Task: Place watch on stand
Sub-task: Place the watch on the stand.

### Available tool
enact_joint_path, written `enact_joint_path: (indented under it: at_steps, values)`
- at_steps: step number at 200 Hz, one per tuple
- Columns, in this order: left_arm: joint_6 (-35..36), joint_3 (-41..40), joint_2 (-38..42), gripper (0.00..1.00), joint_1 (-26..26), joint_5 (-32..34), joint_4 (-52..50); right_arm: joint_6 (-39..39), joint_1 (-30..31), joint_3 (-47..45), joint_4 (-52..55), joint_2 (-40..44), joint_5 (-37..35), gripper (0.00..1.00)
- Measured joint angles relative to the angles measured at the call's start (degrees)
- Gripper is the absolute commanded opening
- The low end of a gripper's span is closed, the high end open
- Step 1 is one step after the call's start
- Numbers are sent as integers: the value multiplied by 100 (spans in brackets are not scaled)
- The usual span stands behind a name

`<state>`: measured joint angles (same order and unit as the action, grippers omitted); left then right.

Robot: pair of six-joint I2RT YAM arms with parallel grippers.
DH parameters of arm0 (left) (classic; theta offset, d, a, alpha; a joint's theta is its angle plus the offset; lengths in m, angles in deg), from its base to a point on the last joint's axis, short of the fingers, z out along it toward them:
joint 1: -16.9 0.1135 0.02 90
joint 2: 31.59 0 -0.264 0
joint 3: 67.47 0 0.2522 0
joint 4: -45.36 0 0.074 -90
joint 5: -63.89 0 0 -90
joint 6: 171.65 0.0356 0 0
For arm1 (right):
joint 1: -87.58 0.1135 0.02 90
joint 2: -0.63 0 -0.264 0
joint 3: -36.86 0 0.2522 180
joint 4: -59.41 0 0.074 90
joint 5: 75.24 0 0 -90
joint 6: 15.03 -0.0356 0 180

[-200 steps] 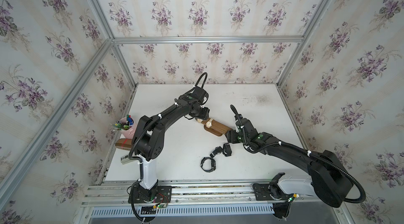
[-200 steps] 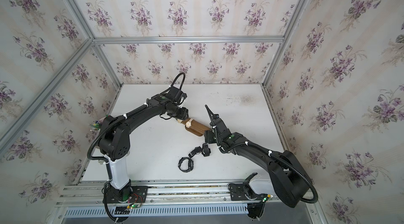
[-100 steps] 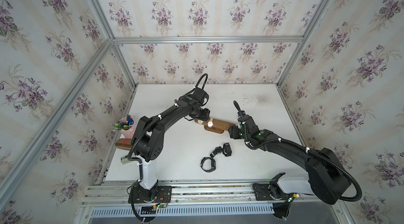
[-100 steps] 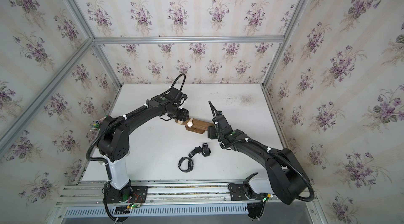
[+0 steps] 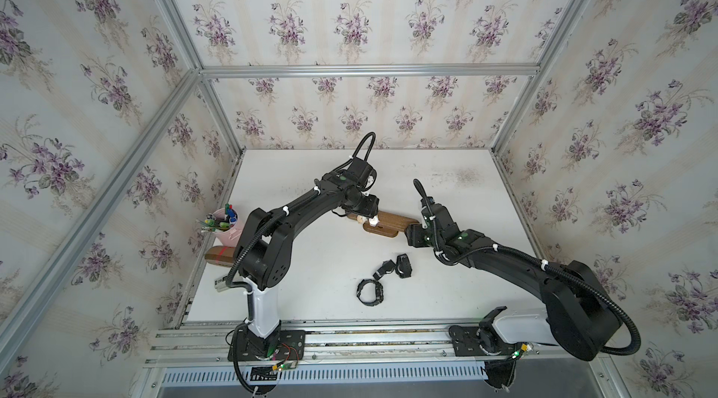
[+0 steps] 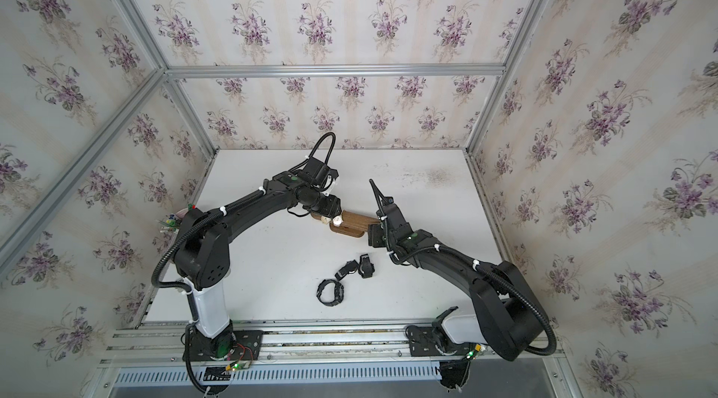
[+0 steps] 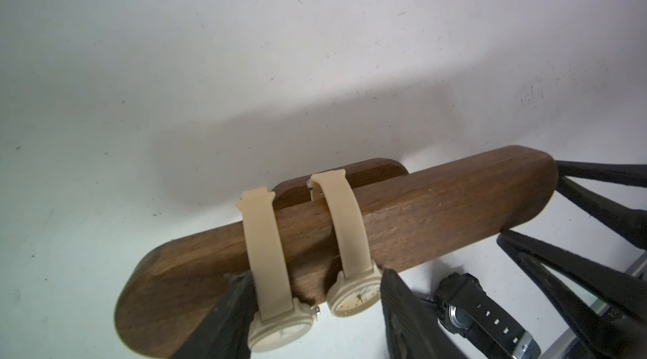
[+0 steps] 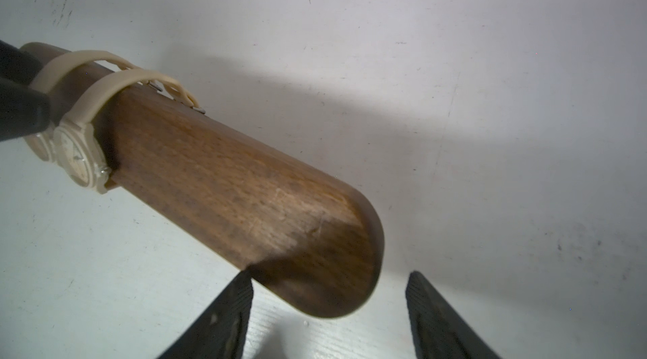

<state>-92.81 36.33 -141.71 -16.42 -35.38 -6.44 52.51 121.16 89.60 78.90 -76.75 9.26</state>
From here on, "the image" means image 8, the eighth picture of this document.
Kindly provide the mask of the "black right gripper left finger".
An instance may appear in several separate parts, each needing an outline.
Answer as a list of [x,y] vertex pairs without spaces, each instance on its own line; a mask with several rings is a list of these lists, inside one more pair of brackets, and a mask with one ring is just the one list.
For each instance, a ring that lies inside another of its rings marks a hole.
[[240,359],[254,297],[248,271],[241,271],[160,359]]

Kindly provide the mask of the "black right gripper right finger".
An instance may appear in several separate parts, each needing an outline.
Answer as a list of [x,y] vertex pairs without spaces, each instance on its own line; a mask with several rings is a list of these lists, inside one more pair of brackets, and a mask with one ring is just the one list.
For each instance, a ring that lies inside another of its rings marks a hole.
[[405,290],[415,355],[418,359],[499,359],[419,271]]

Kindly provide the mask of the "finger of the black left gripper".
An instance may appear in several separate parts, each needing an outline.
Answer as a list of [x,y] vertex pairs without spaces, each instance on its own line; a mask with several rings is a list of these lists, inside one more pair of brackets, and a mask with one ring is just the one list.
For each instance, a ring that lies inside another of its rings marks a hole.
[[30,84],[42,69],[32,55],[1,41],[1,141],[30,136],[48,128],[49,98]]

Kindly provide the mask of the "brown wooden watch stand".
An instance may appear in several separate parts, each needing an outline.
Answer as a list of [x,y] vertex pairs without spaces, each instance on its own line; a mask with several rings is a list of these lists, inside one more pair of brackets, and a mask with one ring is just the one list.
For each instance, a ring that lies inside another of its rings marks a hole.
[[[69,52],[22,51],[42,68]],[[56,165],[76,184],[129,191],[307,315],[341,317],[369,300],[383,230],[352,186],[206,117],[160,72],[91,62],[49,98]]]

